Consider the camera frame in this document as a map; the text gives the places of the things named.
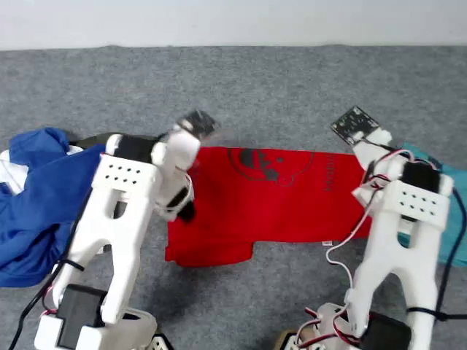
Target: black cable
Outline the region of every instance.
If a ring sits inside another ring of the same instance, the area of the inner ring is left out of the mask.
[[[439,321],[447,321],[448,319],[467,319],[467,314],[446,314],[441,311],[441,307],[443,306],[444,301],[444,294],[446,293],[447,282],[449,281],[449,274],[451,272],[452,261],[454,261],[455,255],[457,254],[460,244],[466,235],[466,228],[467,228],[467,211],[464,203],[462,201],[459,192],[454,188],[452,190],[452,194],[454,195],[455,199],[457,200],[460,212],[462,214],[462,223],[460,226],[460,231],[458,237],[455,240],[454,245],[451,248],[451,252],[449,253],[449,257],[447,258],[446,265],[444,266],[443,275],[441,278],[441,283],[439,285],[439,293],[438,299],[436,301],[436,308],[435,310],[430,310],[428,308],[419,308],[419,307],[412,307],[408,308],[407,312],[423,312],[426,314],[433,315]]]
[[[86,198],[85,198],[85,200],[83,201],[83,203],[81,205],[80,211],[78,212],[78,216],[77,216],[76,220],[73,221],[73,225],[72,225],[72,228],[71,228],[71,233],[70,233],[69,240],[68,240],[68,242],[66,244],[65,251],[61,255],[61,258],[59,259],[59,263],[57,265],[57,268],[52,272],[52,274],[49,276],[49,278],[44,283],[44,285],[41,287],[41,289],[39,289],[39,291],[31,299],[29,304],[21,312],[20,319],[18,320],[18,328],[16,329],[15,336],[13,337],[13,340],[12,340],[11,344],[9,345],[8,350],[13,350],[16,347],[16,343],[18,342],[18,340],[19,340],[19,338],[21,336],[21,333],[23,331],[24,320],[29,315],[29,313],[31,312],[33,307],[37,304],[37,302],[39,300],[41,300],[42,296],[47,293],[47,290],[49,289],[50,285],[52,285],[53,281],[57,278],[57,276],[60,273],[63,266],[67,263],[67,261],[65,260],[66,259],[65,257],[68,255],[68,252],[70,250],[70,246],[72,246],[72,241],[73,241],[73,238],[74,238],[74,234],[76,233],[78,222],[81,220],[82,213],[84,212],[86,204],[88,203],[88,199],[89,199],[91,191],[92,190],[90,190],[88,192],[88,194],[86,195]]]
[[[452,267],[452,261],[454,260],[454,257],[459,250],[460,244],[462,243],[462,240],[464,236],[466,235],[466,226],[467,226],[466,207],[464,206],[462,198],[460,197],[459,192],[456,190],[456,188],[452,190],[452,194],[454,195],[455,199],[459,203],[460,212],[462,214],[462,224],[460,226],[459,235],[455,240],[454,246],[452,246],[451,252],[449,253],[449,257],[447,258],[447,261],[446,261],[446,265],[444,266],[443,276],[441,278],[441,283],[439,285],[438,300],[436,301],[436,312],[440,312],[441,307],[443,306],[444,293],[446,292],[447,281],[449,279],[449,274],[451,272],[451,267]],[[464,316],[467,319],[467,314],[457,315],[457,316]]]

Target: logo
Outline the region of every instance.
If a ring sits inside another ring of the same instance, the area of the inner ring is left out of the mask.
[[[250,148],[227,152],[233,168],[245,179],[271,181],[280,186],[291,186],[299,174],[308,170],[314,155],[303,151],[291,157],[290,151]]]

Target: white wire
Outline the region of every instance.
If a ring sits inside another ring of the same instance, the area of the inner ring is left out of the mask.
[[[438,170],[437,166],[435,166],[431,161],[426,160],[426,159],[419,158],[419,159],[416,159],[414,163],[425,163],[425,164],[428,164],[433,170]]]
[[[308,326],[312,326],[312,325],[315,325],[315,324],[319,324],[321,323],[321,320],[320,319],[312,319],[310,321],[306,321],[305,323],[303,323],[300,328],[297,330],[297,336],[296,336],[296,341],[295,341],[295,345],[298,345],[298,341],[300,340],[300,335],[301,333],[303,332],[303,330],[308,327]]]
[[[346,245],[347,243],[349,243],[349,241],[353,238],[353,236],[355,236],[355,234],[357,233],[358,230],[360,230],[361,226],[363,225],[363,223],[365,222],[365,219],[367,218],[367,216],[370,214],[370,210],[371,210],[371,206],[373,204],[373,199],[374,199],[374,196],[371,198],[370,200],[370,203],[368,203],[368,205],[366,206],[366,210],[365,212],[363,213],[363,216],[361,217],[360,221],[358,222],[358,224],[355,226],[355,228],[352,230],[352,232],[350,232],[350,234],[347,236],[346,239],[344,239],[341,243],[339,243],[338,245],[336,246],[332,246],[331,248],[329,248],[327,251],[326,251],[326,260],[328,261],[328,263],[332,264],[332,265],[339,265],[341,266],[345,272],[347,273],[347,276],[349,277],[349,283],[350,283],[350,288],[353,288],[353,279],[352,279],[352,274],[350,273],[350,270],[349,268],[347,267],[347,265],[345,265],[343,262],[340,262],[340,261],[337,261],[337,260],[332,260],[330,257],[329,257],[329,254],[331,252],[333,252],[334,250],[336,249],[339,249],[341,247],[343,247],[344,245]]]
[[[396,155],[400,155],[401,153],[407,153],[409,155],[409,161],[413,163],[415,161],[415,156],[412,153],[412,151],[409,151],[408,149],[398,149],[393,152],[389,152],[386,155],[384,155],[380,160],[388,160],[391,159],[392,157]]]

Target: white cloth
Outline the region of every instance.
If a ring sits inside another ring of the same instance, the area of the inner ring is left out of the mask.
[[[73,155],[81,151],[81,147],[70,146],[66,154]],[[6,183],[13,195],[17,195],[24,190],[26,177],[28,177],[28,166],[11,163],[8,149],[0,153],[0,183]]]

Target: circuit board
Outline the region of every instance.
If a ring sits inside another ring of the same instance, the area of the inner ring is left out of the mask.
[[[367,115],[360,107],[354,106],[331,124],[331,129],[350,146],[354,146],[361,139],[379,127],[379,123]]]

